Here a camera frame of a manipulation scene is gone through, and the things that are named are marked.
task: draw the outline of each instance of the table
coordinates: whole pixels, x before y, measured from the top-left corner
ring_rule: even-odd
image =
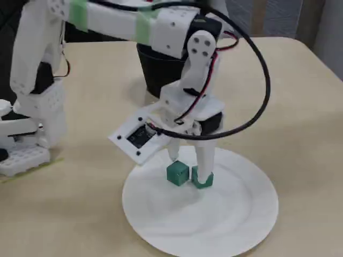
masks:
[[[270,68],[271,102],[256,125],[219,147],[267,173],[280,214],[267,239],[243,256],[343,256],[343,83],[302,43],[255,42]],[[135,44],[73,43],[65,52],[69,132],[53,150],[64,159],[0,184],[1,256],[167,256],[126,221],[122,187],[135,164],[107,139],[154,101]],[[227,103],[227,128],[260,106],[263,76],[245,42],[223,54],[214,92]]]

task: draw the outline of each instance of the green block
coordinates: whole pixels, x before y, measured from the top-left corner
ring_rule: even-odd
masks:
[[[192,167],[192,183],[195,185],[195,187],[197,189],[202,189],[202,188],[207,188],[213,185],[213,177],[214,174],[211,173],[211,175],[209,175],[207,181],[204,184],[201,184],[198,181],[198,166],[194,166]]]
[[[167,168],[167,179],[174,185],[182,186],[189,179],[189,167],[179,161]]]

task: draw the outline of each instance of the black wire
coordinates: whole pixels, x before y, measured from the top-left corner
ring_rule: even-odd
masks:
[[[265,109],[268,105],[268,102],[270,99],[270,93],[271,93],[271,80],[270,80],[269,70],[268,70],[268,66],[266,64],[266,61],[263,58],[263,56],[262,56],[261,52],[259,51],[259,49],[257,48],[257,46],[254,44],[254,42],[250,38],[250,36],[246,32],[244,32],[244,30],[241,29],[240,26],[238,26],[229,17],[227,17],[226,15],[221,13],[220,11],[218,11],[218,10],[216,10],[210,6],[203,5],[202,3],[198,3],[198,2],[163,2],[163,3],[153,4],[153,5],[150,5],[147,7],[124,6],[124,5],[119,5],[119,4],[115,4],[115,3],[109,3],[109,2],[106,2],[103,0],[90,0],[90,2],[98,3],[98,4],[101,4],[103,6],[115,8],[118,10],[131,11],[131,12],[154,11],[154,10],[157,10],[160,8],[167,8],[167,7],[172,7],[172,6],[190,6],[190,7],[200,8],[200,9],[204,10],[205,12],[210,12],[210,13],[218,16],[219,18],[224,20],[226,23],[230,24],[232,26],[232,28],[234,30],[236,30],[247,41],[247,43],[249,44],[249,46],[252,48],[252,50],[256,54],[257,58],[259,59],[261,66],[262,66],[262,69],[263,69],[264,77],[265,77],[266,93],[265,93],[265,97],[264,97],[264,100],[263,100],[261,107],[259,108],[257,113],[248,122],[244,123],[243,125],[241,125],[237,128],[234,128],[233,130],[229,130],[229,131],[217,133],[217,134],[212,134],[212,135],[185,135],[185,134],[180,134],[180,133],[176,133],[173,131],[168,131],[168,130],[164,130],[162,128],[155,127],[154,129],[158,133],[162,133],[162,134],[169,136],[169,137],[172,137],[172,138],[180,138],[180,139],[185,139],[185,140],[214,140],[214,139],[224,138],[224,137],[228,137],[228,136],[233,135],[233,134],[237,134],[237,133],[249,128],[256,121],[258,121],[258,119],[261,117],[261,115],[265,111]]]

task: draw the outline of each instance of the black container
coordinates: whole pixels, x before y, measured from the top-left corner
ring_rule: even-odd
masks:
[[[181,78],[187,56],[182,59],[161,54],[143,44],[137,44],[138,55],[147,90],[160,98],[161,88]]]

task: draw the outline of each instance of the white paper plate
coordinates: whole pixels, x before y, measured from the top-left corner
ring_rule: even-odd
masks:
[[[196,165],[191,146],[180,161]],[[247,159],[215,150],[214,182],[198,190],[166,179],[167,150],[135,167],[123,189],[123,208],[133,229],[157,249],[180,257],[229,257],[258,245],[272,230],[278,196],[269,178]]]

